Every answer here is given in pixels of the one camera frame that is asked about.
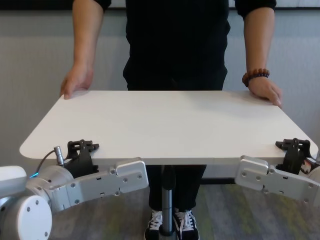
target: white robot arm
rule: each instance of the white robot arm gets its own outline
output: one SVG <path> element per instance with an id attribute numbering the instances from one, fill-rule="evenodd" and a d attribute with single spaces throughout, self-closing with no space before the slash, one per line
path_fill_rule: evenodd
<path id="1" fill-rule="evenodd" d="M 310 142 L 295 138 L 275 144 L 286 151 L 283 164 L 274 166 L 262 159 L 242 156 L 235 183 L 319 206 L 320 164 L 310 155 Z"/>
<path id="2" fill-rule="evenodd" d="M 21 167 L 0 167 L 0 240 L 47 240 L 52 214 L 149 185 L 146 166 L 139 158 L 98 172 L 89 154 L 98 147 L 91 141 L 69 142 L 69 162 L 62 160 L 60 148 L 56 147 L 58 165 L 32 178 L 27 178 Z"/>
<path id="3" fill-rule="evenodd" d="M 235 183 L 319 206 L 320 165 L 310 156 L 309 141 L 285 139 L 276 145 L 286 151 L 283 164 L 273 166 L 262 159 L 242 156 Z M 47 240 L 52 214 L 148 186 L 146 166 L 139 158 L 98 172 L 90 157 L 98 147 L 91 141 L 69 142 L 69 162 L 56 147 L 57 165 L 29 180 L 21 167 L 0 167 L 0 240 Z"/>

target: shoe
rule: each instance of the shoe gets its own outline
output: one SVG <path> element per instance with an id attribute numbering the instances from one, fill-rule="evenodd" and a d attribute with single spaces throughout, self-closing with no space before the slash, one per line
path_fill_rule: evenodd
<path id="1" fill-rule="evenodd" d="M 173 220 L 176 227 L 176 235 L 179 240 L 200 240 L 196 219 L 191 210 L 180 212 L 176 208 L 174 210 Z"/>
<path id="2" fill-rule="evenodd" d="M 144 232 L 144 240 L 159 240 L 159 227 L 162 225 L 162 211 L 152 210 L 151 220 Z"/>

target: wooden bead bracelet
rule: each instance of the wooden bead bracelet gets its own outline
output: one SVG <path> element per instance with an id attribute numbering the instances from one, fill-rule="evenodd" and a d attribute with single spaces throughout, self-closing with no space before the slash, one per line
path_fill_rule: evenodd
<path id="1" fill-rule="evenodd" d="M 268 78 L 270 75 L 270 71 L 265 68 L 254 69 L 249 72 L 246 72 L 242 77 L 242 82 L 246 87 L 249 86 L 249 81 L 258 77 L 266 77 Z"/>

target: table leg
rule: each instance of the table leg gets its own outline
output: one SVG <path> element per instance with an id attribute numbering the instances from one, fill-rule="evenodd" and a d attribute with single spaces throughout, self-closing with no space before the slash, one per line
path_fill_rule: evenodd
<path id="1" fill-rule="evenodd" d="M 172 165 L 162 166 L 162 225 L 159 228 L 159 240 L 176 240 L 176 228 L 173 226 L 172 192 L 176 176 Z"/>

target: white wall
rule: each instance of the white wall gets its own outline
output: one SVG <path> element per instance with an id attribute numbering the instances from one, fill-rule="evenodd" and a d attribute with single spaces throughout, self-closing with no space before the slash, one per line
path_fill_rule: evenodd
<path id="1" fill-rule="evenodd" d="M 284 111 L 320 145 L 320 11 L 278 11 L 276 16 L 271 77 L 284 91 Z M 225 89 L 243 90 L 243 21 L 235 11 L 229 21 Z M 125 27 L 124 12 L 106 14 L 92 89 L 126 89 Z M 34 171 L 36 163 L 22 157 L 19 147 L 57 100 L 72 60 L 70 12 L 0 12 L 0 165 Z"/>

